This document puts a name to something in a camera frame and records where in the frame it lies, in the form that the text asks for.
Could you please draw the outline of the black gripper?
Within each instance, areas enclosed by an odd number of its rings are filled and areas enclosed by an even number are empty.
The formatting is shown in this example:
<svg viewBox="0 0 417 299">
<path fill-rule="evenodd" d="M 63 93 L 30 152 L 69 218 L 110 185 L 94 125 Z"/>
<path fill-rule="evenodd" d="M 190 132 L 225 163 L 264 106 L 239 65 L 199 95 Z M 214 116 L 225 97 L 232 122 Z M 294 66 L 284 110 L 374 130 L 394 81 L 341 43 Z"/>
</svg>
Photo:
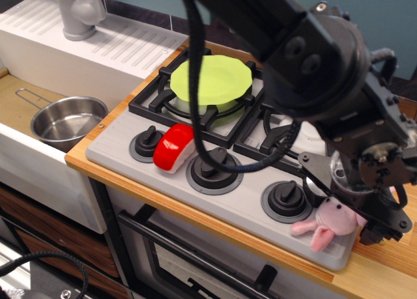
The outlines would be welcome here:
<svg viewBox="0 0 417 299">
<path fill-rule="evenodd" d="M 338 151 L 332 156 L 303 152 L 298 161 L 308 176 L 303 190 L 312 207 L 332 195 L 367 220 L 359 243 L 371 246 L 411 231 L 405 185 L 416 184 L 416 144 L 379 143 L 354 160 Z"/>
</svg>

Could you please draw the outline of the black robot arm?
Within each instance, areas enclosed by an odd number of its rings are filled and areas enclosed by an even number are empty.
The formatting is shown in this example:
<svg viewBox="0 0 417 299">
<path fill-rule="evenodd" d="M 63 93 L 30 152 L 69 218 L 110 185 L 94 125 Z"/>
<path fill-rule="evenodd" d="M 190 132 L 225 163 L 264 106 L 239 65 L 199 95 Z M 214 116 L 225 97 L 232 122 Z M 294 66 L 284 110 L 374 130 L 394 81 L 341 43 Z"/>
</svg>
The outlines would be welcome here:
<svg viewBox="0 0 417 299">
<path fill-rule="evenodd" d="M 416 183 L 416 123 L 399 110 L 388 84 L 392 50 L 369 51 L 358 27 L 338 8 L 306 10 L 294 0 L 183 0 L 190 30 L 189 95 L 202 160 L 228 173 L 259 171 L 280 160 L 300 124 L 312 124 L 334 149 L 331 158 L 299 156 L 308 177 L 367 221 L 364 245 L 399 240 L 412 223 L 404 186 Z M 202 142 L 197 92 L 205 28 L 197 5 L 219 17 L 263 65 L 271 105 L 292 118 L 283 145 L 256 164 L 229 166 Z"/>
</svg>

